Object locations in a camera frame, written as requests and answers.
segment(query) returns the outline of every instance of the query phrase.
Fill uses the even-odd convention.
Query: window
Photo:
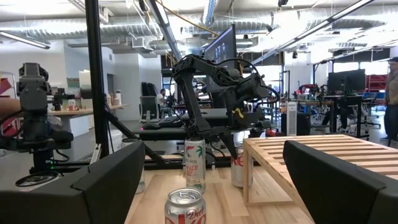
[[[361,69],[367,75],[385,75],[388,73],[388,62],[361,62]]]
[[[358,62],[335,63],[335,72],[345,72],[359,69]]]
[[[265,75],[263,78],[266,85],[271,85],[275,91],[279,91],[279,74],[282,70],[280,65],[257,66],[260,75]]]

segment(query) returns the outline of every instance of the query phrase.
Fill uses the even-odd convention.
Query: monitor screen
[[[365,88],[365,69],[329,73],[328,91],[363,91]]]
[[[205,49],[205,59],[213,60],[214,63],[220,63],[226,59],[236,58],[236,34],[235,34],[235,24],[224,31],[217,39],[215,39],[207,48]],[[221,67],[227,68],[237,68],[236,62],[230,61],[226,62]]]

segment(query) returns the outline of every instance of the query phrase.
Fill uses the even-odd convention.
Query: ceiling pipe
[[[206,0],[205,10],[201,18],[201,22],[206,27],[210,27],[214,21],[213,14],[217,6],[217,0]]]

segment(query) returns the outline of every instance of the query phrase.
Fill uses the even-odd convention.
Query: table leg
[[[358,103],[358,117],[356,119],[356,137],[361,137],[362,102]]]
[[[243,149],[243,202],[249,205],[249,152]]]

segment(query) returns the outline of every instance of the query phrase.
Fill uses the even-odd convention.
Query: diet coke can
[[[206,203],[197,189],[177,189],[169,193],[164,215],[165,224],[205,224]]]
[[[243,187],[243,145],[236,144],[238,158],[231,156],[231,181],[235,187]],[[249,155],[249,187],[253,184],[253,157]]]

